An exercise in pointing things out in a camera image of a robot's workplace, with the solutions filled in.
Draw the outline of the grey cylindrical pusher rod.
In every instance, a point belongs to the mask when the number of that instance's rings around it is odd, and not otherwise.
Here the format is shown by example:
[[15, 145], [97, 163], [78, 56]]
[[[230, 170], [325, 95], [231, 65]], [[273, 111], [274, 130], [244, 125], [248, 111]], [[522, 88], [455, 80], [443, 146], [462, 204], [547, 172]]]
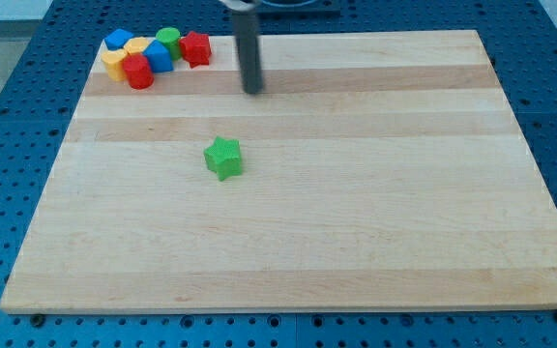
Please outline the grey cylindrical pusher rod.
[[256, 11], [258, 4], [258, 1], [235, 0], [230, 2], [243, 90], [250, 95], [256, 95], [263, 89]]

